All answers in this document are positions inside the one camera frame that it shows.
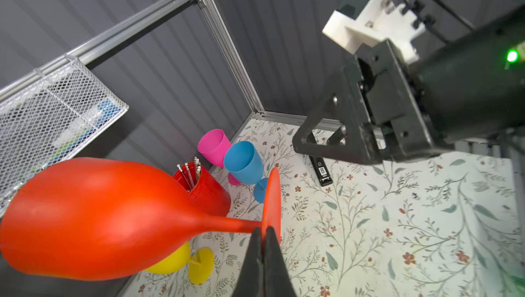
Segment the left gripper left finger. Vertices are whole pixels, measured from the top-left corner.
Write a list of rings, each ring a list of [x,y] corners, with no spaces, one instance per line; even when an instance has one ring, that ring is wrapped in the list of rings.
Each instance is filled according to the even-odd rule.
[[[263,296],[263,257],[261,229],[256,228],[247,247],[244,263],[232,297]]]

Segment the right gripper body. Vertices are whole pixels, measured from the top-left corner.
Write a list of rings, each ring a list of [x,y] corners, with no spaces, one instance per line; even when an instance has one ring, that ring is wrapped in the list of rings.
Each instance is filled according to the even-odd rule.
[[[424,31],[410,6],[392,0],[343,0],[323,28],[325,36],[352,55],[369,47],[362,60],[371,73],[362,89],[383,160],[413,162],[445,151],[416,102],[407,69],[419,60],[412,43]]]

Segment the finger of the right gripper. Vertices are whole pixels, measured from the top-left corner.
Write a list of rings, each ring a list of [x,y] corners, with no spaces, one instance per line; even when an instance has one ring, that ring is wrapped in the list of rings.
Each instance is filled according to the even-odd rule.
[[[362,89],[365,75],[370,73],[369,65],[352,57],[328,78],[313,109],[293,136],[295,152],[363,165],[383,162]],[[336,120],[338,126],[326,143],[309,141],[313,130],[328,118]]]

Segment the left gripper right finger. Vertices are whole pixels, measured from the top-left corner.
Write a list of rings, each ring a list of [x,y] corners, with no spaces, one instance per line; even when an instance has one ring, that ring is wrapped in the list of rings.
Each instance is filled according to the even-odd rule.
[[[262,251],[264,296],[296,297],[276,231],[271,226],[266,229]]]

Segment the yellow wine glass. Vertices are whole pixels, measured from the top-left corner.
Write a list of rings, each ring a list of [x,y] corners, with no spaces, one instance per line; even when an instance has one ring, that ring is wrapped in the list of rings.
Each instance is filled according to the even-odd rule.
[[[214,262],[215,258],[211,249],[207,247],[198,249],[191,255],[189,242],[186,242],[164,260],[150,266],[145,271],[156,275],[168,275],[188,265],[189,281],[194,285],[200,285],[211,276]]]

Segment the blue wine glass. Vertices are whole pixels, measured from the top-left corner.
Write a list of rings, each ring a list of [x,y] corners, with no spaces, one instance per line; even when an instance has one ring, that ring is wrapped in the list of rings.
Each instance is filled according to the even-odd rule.
[[[249,141],[234,144],[224,157],[224,167],[242,184],[254,185],[254,198],[264,204],[268,179],[263,177],[263,162]]]

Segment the pink wine glass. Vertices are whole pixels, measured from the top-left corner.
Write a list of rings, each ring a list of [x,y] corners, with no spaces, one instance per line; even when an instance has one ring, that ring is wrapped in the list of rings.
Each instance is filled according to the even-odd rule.
[[[214,129],[206,133],[198,143],[198,151],[216,167],[224,168],[224,157],[232,147],[225,132]]]

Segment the red-orange wine glass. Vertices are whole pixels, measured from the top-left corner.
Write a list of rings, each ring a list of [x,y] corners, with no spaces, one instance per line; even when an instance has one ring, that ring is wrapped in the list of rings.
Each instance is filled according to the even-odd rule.
[[[29,275],[84,281],[127,277],[209,231],[281,227],[273,170],[261,221],[207,214],[170,175],[142,163],[74,158],[30,179],[1,221],[1,253]]]

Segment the black stapler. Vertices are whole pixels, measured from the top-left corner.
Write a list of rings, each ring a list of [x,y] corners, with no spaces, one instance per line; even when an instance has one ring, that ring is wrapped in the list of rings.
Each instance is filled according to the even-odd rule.
[[[325,160],[322,157],[313,155],[310,155],[309,158],[321,187],[331,185],[333,180],[325,164]]]

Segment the red pen cup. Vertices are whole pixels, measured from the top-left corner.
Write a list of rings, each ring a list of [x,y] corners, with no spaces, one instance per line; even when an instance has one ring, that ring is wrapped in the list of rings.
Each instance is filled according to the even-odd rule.
[[[200,163],[177,165],[173,178],[189,194],[190,200],[204,212],[226,217],[231,209],[231,196]]]

